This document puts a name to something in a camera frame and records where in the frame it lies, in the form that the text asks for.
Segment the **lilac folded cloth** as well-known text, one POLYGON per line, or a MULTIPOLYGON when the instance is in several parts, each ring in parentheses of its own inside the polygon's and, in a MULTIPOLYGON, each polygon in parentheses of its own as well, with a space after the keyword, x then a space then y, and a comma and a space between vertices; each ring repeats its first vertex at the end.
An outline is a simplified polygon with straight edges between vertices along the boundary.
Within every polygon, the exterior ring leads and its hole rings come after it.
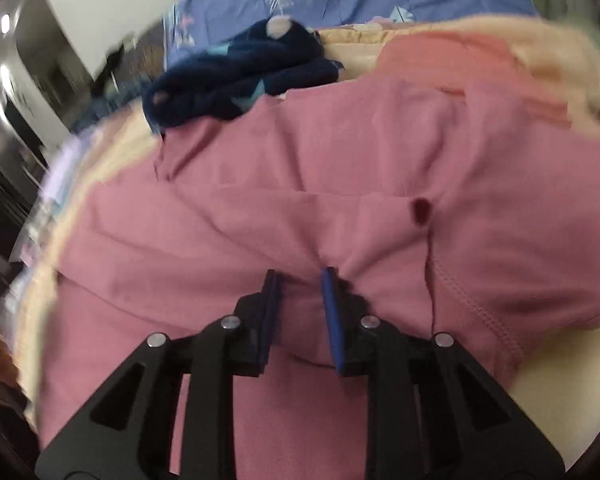
POLYGON ((72 187, 74 174, 91 147, 94 132, 94 127, 84 129, 61 145, 50 163, 38 191, 38 199, 41 202, 56 205, 65 203, 72 187))

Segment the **black garment on headboard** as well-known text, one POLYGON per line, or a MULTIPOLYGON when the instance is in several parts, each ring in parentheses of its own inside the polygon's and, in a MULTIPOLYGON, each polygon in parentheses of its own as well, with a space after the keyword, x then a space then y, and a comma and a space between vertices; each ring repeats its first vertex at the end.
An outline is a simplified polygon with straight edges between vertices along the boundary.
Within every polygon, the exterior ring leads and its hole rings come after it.
POLYGON ((116 48, 113 48, 107 53, 104 66, 102 66, 102 69, 99 71, 91 85, 90 93, 92 98, 98 98, 104 93, 107 81, 119 67, 124 54, 124 44, 119 44, 116 48))

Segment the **folded salmon garment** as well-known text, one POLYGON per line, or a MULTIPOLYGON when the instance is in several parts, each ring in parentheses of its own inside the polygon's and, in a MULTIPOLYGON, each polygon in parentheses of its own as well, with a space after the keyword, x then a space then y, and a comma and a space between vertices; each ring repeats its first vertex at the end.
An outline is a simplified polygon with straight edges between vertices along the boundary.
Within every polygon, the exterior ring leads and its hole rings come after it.
POLYGON ((565 100, 553 96, 514 57, 505 41, 474 32, 396 35, 381 49, 374 72, 461 98, 472 84, 503 87, 536 117, 569 127, 565 100))

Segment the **peach fleece blanket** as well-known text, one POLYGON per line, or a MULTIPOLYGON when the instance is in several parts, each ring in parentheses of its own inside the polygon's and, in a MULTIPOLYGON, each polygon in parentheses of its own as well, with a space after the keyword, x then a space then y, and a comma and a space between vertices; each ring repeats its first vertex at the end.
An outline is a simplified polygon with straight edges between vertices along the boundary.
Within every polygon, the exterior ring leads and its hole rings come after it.
MULTIPOLYGON (((374 34, 353 27, 331 29, 326 41, 332 52, 354 64, 354 74, 341 81, 346 82, 366 76, 386 76, 374 72, 382 47, 396 35, 418 32, 474 32, 505 41, 516 60, 543 88, 566 101, 571 125, 551 124, 600 140, 600 51, 585 34, 570 27, 533 18, 484 16, 384 29, 374 34)), ((32 314, 33 322, 44 324, 45 333, 38 338, 34 349, 18 353, 22 380, 33 400, 36 429, 48 326, 58 299, 58 266, 79 212, 95 185, 141 162, 158 148, 163 138, 151 144, 149 152, 137 160, 131 159, 131 149, 126 146, 108 148, 94 160, 85 177, 83 193, 66 211, 50 241, 53 271, 41 289, 48 306, 36 308, 32 314)), ((513 393, 544 430, 567 466, 574 465, 587 450, 600 444, 600 326, 571 327, 546 335, 520 363, 512 380, 500 384, 513 393)))

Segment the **navy star fleece garment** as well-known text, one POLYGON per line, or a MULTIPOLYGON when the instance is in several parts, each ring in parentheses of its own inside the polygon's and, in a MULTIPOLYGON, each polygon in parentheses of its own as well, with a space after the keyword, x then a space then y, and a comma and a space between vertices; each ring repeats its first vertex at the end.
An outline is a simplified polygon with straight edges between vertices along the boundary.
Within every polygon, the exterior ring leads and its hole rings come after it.
POLYGON ((201 117, 233 120, 261 96, 333 84, 342 70, 317 32, 272 16, 168 68, 144 93, 143 111, 158 131, 201 117))

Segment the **pink long-sleeve shirt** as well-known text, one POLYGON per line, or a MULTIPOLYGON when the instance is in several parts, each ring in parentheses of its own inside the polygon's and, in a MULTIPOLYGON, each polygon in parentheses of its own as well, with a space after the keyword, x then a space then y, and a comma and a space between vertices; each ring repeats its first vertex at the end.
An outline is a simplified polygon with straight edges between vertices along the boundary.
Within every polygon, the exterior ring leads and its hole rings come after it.
POLYGON ((285 277, 271 361, 235 384, 243 479, 359 479, 365 385, 332 369, 320 273, 502 384, 550 333, 600 326, 600 140, 509 91, 387 76, 201 118, 88 192, 58 266, 38 398, 49 444, 146 338, 285 277))

